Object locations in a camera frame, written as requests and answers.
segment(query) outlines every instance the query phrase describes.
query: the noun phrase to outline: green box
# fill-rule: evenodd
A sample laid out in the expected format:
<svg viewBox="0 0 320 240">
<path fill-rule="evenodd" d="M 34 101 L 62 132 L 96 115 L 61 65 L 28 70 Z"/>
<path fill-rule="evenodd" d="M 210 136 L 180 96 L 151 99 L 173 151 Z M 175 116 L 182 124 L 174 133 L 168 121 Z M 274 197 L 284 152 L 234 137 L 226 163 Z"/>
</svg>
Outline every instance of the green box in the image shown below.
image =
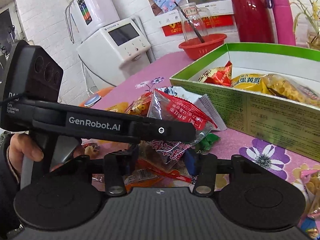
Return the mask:
<svg viewBox="0 0 320 240">
<path fill-rule="evenodd" d="M 233 64 L 244 73 L 279 73 L 320 92 L 320 51 L 267 43 L 226 43 L 170 78 L 208 94 L 227 127 L 320 161 L 320 108 L 247 90 L 197 82 L 205 70 Z"/>
</svg>

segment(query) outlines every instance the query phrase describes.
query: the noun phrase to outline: sleeve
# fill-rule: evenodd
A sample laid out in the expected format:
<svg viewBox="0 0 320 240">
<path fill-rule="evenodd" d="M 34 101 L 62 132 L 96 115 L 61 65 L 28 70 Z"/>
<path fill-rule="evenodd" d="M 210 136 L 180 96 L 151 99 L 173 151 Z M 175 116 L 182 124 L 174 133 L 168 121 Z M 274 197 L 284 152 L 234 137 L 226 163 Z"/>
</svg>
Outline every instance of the sleeve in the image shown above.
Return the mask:
<svg viewBox="0 0 320 240">
<path fill-rule="evenodd" d="M 7 136 L 0 146 L 0 236 L 17 229 L 19 219 L 13 208 L 13 200 L 19 190 L 19 182 L 8 161 L 8 147 L 12 135 Z"/>
</svg>

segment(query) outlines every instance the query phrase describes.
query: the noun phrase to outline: floral tablecloth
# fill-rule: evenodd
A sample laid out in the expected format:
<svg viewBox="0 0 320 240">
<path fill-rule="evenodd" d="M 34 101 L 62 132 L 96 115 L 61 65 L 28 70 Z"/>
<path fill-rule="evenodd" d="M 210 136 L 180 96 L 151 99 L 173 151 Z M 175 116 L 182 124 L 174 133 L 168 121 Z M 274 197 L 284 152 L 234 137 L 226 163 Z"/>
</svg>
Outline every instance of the floral tablecloth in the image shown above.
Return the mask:
<svg viewBox="0 0 320 240">
<path fill-rule="evenodd" d="M 184 52 L 167 54 L 114 88 L 93 108 L 103 110 L 123 101 L 130 104 L 146 91 L 171 86 L 169 78 L 191 62 Z M 230 159 L 233 154 L 241 154 L 282 179 L 293 183 L 304 194 L 300 180 L 301 170 L 320 169 L 320 163 L 314 160 L 239 131 L 227 129 L 215 132 L 215 134 L 221 139 L 210 152 L 218 158 Z M 217 188 L 224 187 L 227 181 L 226 176 L 219 175 L 216 181 Z"/>
</svg>

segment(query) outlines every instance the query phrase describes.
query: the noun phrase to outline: camera lens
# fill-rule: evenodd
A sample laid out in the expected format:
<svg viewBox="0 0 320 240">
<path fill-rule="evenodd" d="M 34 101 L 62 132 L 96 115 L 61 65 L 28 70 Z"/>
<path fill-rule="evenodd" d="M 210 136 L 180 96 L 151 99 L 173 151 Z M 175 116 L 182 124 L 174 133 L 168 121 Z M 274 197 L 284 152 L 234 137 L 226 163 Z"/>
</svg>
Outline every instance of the camera lens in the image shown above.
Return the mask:
<svg viewBox="0 0 320 240">
<path fill-rule="evenodd" d="M 37 73 L 39 73 L 42 69 L 42 66 L 43 66 L 43 58 L 40 56 L 36 59 L 36 62 L 35 62 L 35 71 Z"/>
<path fill-rule="evenodd" d="M 54 75 L 54 83 L 57 84 L 59 82 L 60 74 L 59 72 L 56 72 Z"/>
<path fill-rule="evenodd" d="M 44 79 L 50 81 L 53 74 L 53 66 L 49 63 L 44 70 Z"/>
</svg>

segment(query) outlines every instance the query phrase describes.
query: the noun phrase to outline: finger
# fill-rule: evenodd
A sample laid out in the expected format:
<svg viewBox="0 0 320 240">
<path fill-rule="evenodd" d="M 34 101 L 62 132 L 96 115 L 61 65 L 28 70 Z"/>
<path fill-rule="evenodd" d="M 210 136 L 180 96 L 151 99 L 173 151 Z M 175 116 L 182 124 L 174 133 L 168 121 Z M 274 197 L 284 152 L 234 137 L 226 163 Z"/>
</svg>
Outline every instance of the finger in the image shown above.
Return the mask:
<svg viewBox="0 0 320 240">
<path fill-rule="evenodd" d="M 9 160 L 13 168 L 19 173 L 21 173 L 24 155 L 36 162 L 43 159 L 43 152 L 30 136 L 14 134 L 10 140 Z"/>
<path fill-rule="evenodd" d="M 61 167 L 63 164 L 64 164 L 64 163 L 59 163 L 59 164 L 55 165 L 55 166 L 50 170 L 50 172 L 52 172 L 52 171 L 56 170 L 57 168 Z"/>
<path fill-rule="evenodd" d="M 84 155 L 84 148 L 81 145 L 77 146 L 77 148 L 73 152 L 73 157 L 76 158 L 80 155 Z"/>
</svg>

